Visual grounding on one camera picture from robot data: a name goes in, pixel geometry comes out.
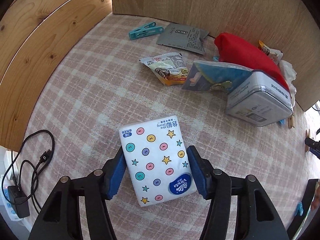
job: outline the power adapter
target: power adapter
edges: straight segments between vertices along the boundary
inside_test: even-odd
[[[11,206],[17,214],[17,216],[19,218],[25,218],[30,216],[28,200],[25,201],[27,198],[26,194],[22,190],[19,190],[18,186],[8,186],[8,194],[10,202],[15,203],[15,205]]]

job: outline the gray packet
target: gray packet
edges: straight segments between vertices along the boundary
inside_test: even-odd
[[[160,34],[156,44],[185,49],[204,55],[203,39],[208,31],[188,25],[170,23]]]

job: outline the blue gripper pad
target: blue gripper pad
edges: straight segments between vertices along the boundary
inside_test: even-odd
[[[204,199],[208,200],[210,199],[210,194],[214,191],[212,176],[210,174],[210,171],[213,168],[208,160],[200,157],[198,151],[193,145],[188,147],[187,155],[198,192]]]
[[[102,170],[104,175],[104,186],[102,193],[104,193],[108,200],[111,200],[114,195],[118,193],[127,163],[125,162],[122,147],[118,150],[113,159],[107,160]]]

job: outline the table surface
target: table surface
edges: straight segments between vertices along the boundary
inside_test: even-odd
[[[196,93],[164,86],[140,58],[181,52],[190,69],[197,59],[218,55],[213,38],[204,41],[204,56],[156,45],[157,35],[129,40],[128,32],[145,23],[168,22],[145,17],[108,15],[68,53],[57,67],[33,110],[26,136],[50,130],[56,140],[52,162],[40,177],[36,192],[41,204],[60,177],[86,176],[113,158],[120,147],[118,128],[162,116],[177,115],[186,146],[230,176],[254,174],[287,226],[309,178],[320,177],[320,160],[304,152],[305,130],[318,129],[320,115],[295,107],[295,128],[277,123],[257,128],[225,115],[226,95]],[[47,135],[31,139],[21,159],[37,163],[50,148]],[[29,193],[32,170],[25,167],[22,185]],[[198,239],[209,201],[198,192],[183,198],[140,207],[128,172],[107,207],[118,239]],[[28,221],[36,212],[30,208]],[[80,203],[84,239],[89,238],[84,201]],[[233,239],[236,198],[232,198],[227,239]]]

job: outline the food packet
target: food packet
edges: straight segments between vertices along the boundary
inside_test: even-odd
[[[177,52],[145,57],[140,61],[149,67],[161,83],[166,86],[182,85],[189,73],[182,55]]]
[[[266,44],[264,44],[262,41],[259,41],[258,48],[266,54],[269,58],[273,60],[273,62],[278,65],[283,53],[282,51],[279,51],[277,49],[270,49]]]

